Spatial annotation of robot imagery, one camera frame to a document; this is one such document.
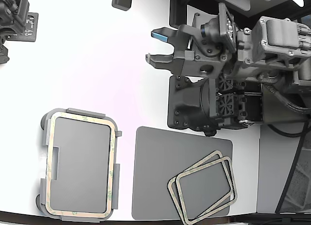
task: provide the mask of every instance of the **adhesive gasket frame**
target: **adhesive gasket frame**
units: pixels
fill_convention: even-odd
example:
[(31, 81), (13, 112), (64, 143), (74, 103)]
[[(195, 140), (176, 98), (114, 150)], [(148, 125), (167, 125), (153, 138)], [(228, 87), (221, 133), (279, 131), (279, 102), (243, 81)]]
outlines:
[[(234, 194), (234, 198), (233, 200), (231, 200), (230, 202), (218, 207), (217, 209), (213, 210), (213, 211), (210, 211), (210, 212), (207, 212), (209, 209), (207, 209), (206, 211), (204, 211), (202, 213), (202, 216), (190, 221), (188, 219), (188, 216), (187, 216), (187, 211), (186, 211), (186, 206), (185, 206), (185, 202), (184, 202), (184, 199), (183, 199), (183, 195), (182, 195), (182, 190), (181, 190), (181, 186), (180, 186), (180, 178), (184, 177), (184, 176), (187, 176), (189, 174), (192, 174), (192, 173), (195, 173), (195, 172), (198, 172), (200, 170), (203, 170), (205, 168), (208, 168), (208, 167), (211, 167), (217, 163), (220, 163), (220, 162), (224, 162), (224, 161), (228, 161), (229, 162), (229, 167), (230, 167), (230, 171), (231, 171), (231, 180), (229, 181), (229, 184), (230, 184), (230, 188), (233, 187), (233, 194)], [(180, 198), (180, 204), (182, 206), (182, 210), (183, 210), (183, 215), (184, 215), (184, 220), (185, 220), (185, 223), (187, 225), (193, 225), (219, 211), (221, 211), (222, 209), (232, 205), (233, 203), (236, 202), (236, 200), (238, 199), (238, 194), (237, 194), (237, 190), (236, 190), (236, 184), (235, 184), (235, 179), (234, 179), (234, 174), (233, 174), (233, 169), (232, 169), (232, 162), (231, 162), (231, 159), (229, 157), (223, 157), (223, 158), (220, 158), (220, 159), (217, 159), (213, 162), (210, 162), (210, 163), (207, 163), (207, 164), (204, 164), (200, 167), (197, 167), (197, 168), (194, 168), (194, 169), (191, 169), (191, 170), (188, 170), (186, 172), (183, 172), (183, 173), (180, 173), (177, 178), (176, 178), (176, 185), (177, 185), (177, 189), (178, 189), (178, 194), (179, 194), (179, 198)]]
[[(76, 121), (84, 121), (95, 124), (107, 125), (110, 127), (110, 145), (109, 145), (109, 163), (108, 163), (108, 184), (107, 184), (107, 200), (106, 200), (106, 211), (104, 213), (89, 213), (89, 212), (75, 212), (75, 211), (61, 211), (54, 210), (51, 208), (51, 176), (52, 176), (52, 156), (53, 156), (53, 143), (54, 143), (54, 131), (55, 122), (57, 118), (66, 118)], [(109, 197), (109, 192), (112, 192), (112, 182), (113, 182), (113, 170), (114, 170), (114, 152), (115, 152), (115, 141), (116, 141), (116, 127), (113, 122), (109, 120), (103, 120), (99, 118), (93, 118), (88, 116), (81, 116), (76, 114), (71, 114), (67, 112), (56, 112), (51, 117), (51, 125), (49, 132), (49, 145), (48, 145), (48, 159), (47, 159), (47, 169), (46, 169), (46, 204), (45, 207), (47, 211), (52, 215), (59, 216), (73, 216), (73, 217), (85, 217), (85, 218), (106, 218), (109, 216), (112, 210), (112, 201)]]
[[(211, 159), (211, 158), (214, 157), (215, 155), (218, 155), (219, 158), (222, 158), (222, 157), (223, 157), (223, 154), (222, 154), (220, 151), (214, 151), (214, 152), (212, 152), (211, 154), (209, 154), (208, 156), (206, 156), (206, 157), (204, 157), (203, 159), (201, 159), (199, 162), (193, 164), (191, 167), (189, 167), (189, 168), (187, 168), (186, 170), (184, 170), (184, 172), (189, 171), (189, 170), (192, 170), (192, 169), (194, 169), (194, 168), (196, 168), (196, 167), (199, 167), (200, 165), (202, 165), (203, 163), (205, 163), (206, 161), (208, 161), (209, 159)], [(226, 166), (226, 164), (225, 164), (224, 162), (222, 162), (222, 165), (223, 165), (225, 174), (226, 174), (226, 176), (228, 177), (228, 176), (229, 176), (229, 172), (228, 172), (227, 166)], [(173, 188), (172, 188), (172, 185), (173, 185), (173, 183), (176, 181), (176, 179), (177, 179), (177, 176), (175, 176), (175, 177), (173, 177), (171, 180), (169, 180), (169, 182), (168, 182), (168, 184), (167, 184), (167, 189), (168, 189), (168, 191), (169, 191), (169, 193), (170, 193), (170, 195), (171, 195), (171, 198), (172, 198), (172, 200), (173, 200), (173, 202), (174, 202), (175, 208), (176, 208), (176, 210), (177, 210), (177, 212), (178, 212), (178, 214), (179, 214), (179, 217), (180, 217), (181, 221), (183, 222), (183, 224), (185, 224), (186, 222), (185, 222), (185, 220), (184, 220), (184, 216), (183, 216), (183, 213), (182, 213), (182, 209), (180, 208), (179, 202), (178, 202), (178, 200), (177, 200), (177, 198), (176, 198), (176, 195), (175, 195), (175, 193), (174, 193), (174, 191), (173, 191)], [(223, 202), (225, 199), (227, 199), (228, 197), (230, 197), (230, 195), (227, 196), (227, 197), (224, 196), (222, 201), (219, 200), (219, 201), (216, 202), (215, 204), (211, 205), (206, 211), (204, 211), (204, 212), (203, 212), (202, 214), (200, 214), (199, 216), (202, 216), (203, 214), (212, 211), (215, 207), (217, 207), (218, 205), (220, 205), (221, 202)]]

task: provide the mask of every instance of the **gray plastic tray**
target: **gray plastic tray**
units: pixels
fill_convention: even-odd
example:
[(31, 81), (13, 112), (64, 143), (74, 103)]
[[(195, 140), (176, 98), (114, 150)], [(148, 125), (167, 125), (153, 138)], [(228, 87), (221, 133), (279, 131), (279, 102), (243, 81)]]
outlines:
[[(229, 140), (148, 127), (138, 128), (133, 184), (133, 218), (135, 220), (179, 219), (167, 189), (168, 181), (216, 150), (221, 151), (223, 156), (232, 158), (232, 142)], [(214, 156), (207, 162), (216, 159), (218, 158)], [(218, 198), (221, 198), (224, 195), (223, 192), (224, 189), (220, 189), (219, 192), (214, 193), (219, 194)], [(208, 200), (206, 197), (206, 200), (206, 202), (191, 204), (191, 211), (198, 211), (197, 215), (199, 215), (208, 208), (208, 205), (215, 203), (213, 198)], [(229, 208), (226, 208), (212, 217), (226, 216), (228, 212)]]
[(55, 109), (41, 121), (48, 146), (39, 209), (64, 221), (100, 222), (118, 208), (116, 124), (104, 114)]

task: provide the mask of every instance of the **black cable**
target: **black cable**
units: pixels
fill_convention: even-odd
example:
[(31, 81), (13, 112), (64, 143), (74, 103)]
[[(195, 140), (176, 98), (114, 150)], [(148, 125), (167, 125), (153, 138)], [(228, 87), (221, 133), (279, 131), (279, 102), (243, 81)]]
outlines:
[[(269, 220), (269, 221), (266, 221), (260, 225), (267, 225), (269, 223), (273, 223), (273, 222), (282, 222), (283, 219), (274, 219), (274, 220)], [(291, 219), (292, 222), (311, 222), (310, 219)]]
[(300, 114), (311, 114), (311, 108), (307, 107), (299, 107), (295, 104), (293, 104), (291, 101), (289, 101), (285, 96), (281, 95), (281, 93), (273, 86), (273, 85), (267, 85), (264, 84), (264, 86), (275, 95), (275, 97), (282, 103), (284, 104), (287, 108), (290, 110), (300, 113)]
[(297, 133), (297, 134), (290, 134), (290, 133), (286, 133), (286, 132), (283, 132), (281, 130), (279, 130), (278, 128), (276, 128), (274, 125), (272, 124), (269, 124), (268, 125), (270, 129), (272, 129), (274, 132), (276, 132), (277, 134), (279, 135), (282, 135), (284, 137), (287, 137), (287, 138), (298, 138), (304, 134), (307, 134), (311, 131), (311, 126), (309, 128), (307, 128), (306, 130), (300, 132), (300, 133)]
[(269, 224), (269, 223), (272, 223), (272, 222), (281, 222), (281, 221), (282, 221), (282, 219), (273, 219), (273, 220), (270, 220), (270, 221), (266, 221), (266, 222), (264, 222), (264, 223), (262, 223), (260, 225), (266, 225), (266, 224)]

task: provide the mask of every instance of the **gray plastic clip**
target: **gray plastic clip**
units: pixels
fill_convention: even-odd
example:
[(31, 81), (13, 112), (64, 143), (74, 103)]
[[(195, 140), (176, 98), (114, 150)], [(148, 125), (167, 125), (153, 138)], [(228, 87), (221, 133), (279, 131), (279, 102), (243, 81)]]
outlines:
[(102, 113), (89, 112), (89, 111), (84, 111), (84, 110), (74, 109), (74, 108), (68, 108), (66, 112), (71, 113), (71, 114), (81, 115), (81, 116), (99, 118), (99, 119), (104, 119), (106, 117), (106, 115)]
[(40, 179), (40, 203), (45, 205), (45, 202), (46, 202), (46, 183), (47, 180), (46, 179), (43, 179), (41, 178)]
[(116, 137), (122, 137), (122, 131), (116, 131)]
[(120, 179), (120, 164), (115, 163), (114, 170), (113, 170), (112, 204), (111, 204), (113, 209), (118, 209), (119, 179)]

